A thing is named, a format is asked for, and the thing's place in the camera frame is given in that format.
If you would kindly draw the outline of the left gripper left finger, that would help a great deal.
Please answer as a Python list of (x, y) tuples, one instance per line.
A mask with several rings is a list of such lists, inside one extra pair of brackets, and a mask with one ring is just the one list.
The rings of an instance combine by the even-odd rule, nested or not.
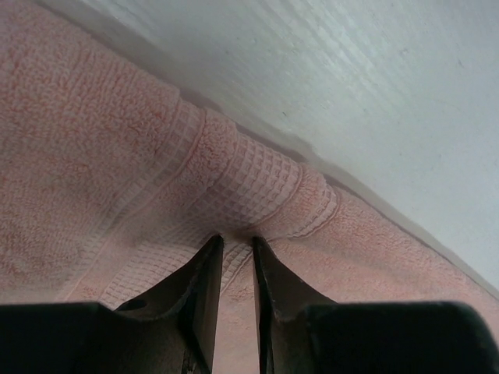
[(116, 309), (153, 323), (173, 319), (184, 342), (182, 373), (212, 372), (223, 249), (221, 235), (209, 238), (185, 265)]

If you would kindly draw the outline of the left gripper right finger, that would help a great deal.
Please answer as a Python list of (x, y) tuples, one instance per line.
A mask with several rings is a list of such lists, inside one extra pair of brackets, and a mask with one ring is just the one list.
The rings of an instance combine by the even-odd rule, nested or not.
[(315, 373), (305, 309), (336, 302), (290, 270), (261, 237), (252, 238), (261, 373)]

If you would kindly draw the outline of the light pink towel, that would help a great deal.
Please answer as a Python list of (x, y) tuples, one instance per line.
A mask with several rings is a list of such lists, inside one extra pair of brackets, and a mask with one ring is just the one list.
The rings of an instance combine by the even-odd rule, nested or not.
[(498, 301), (307, 164), (30, 1), (1, 4), (1, 301), (116, 308), (225, 236), (214, 370), (255, 373), (250, 238), (338, 302)]

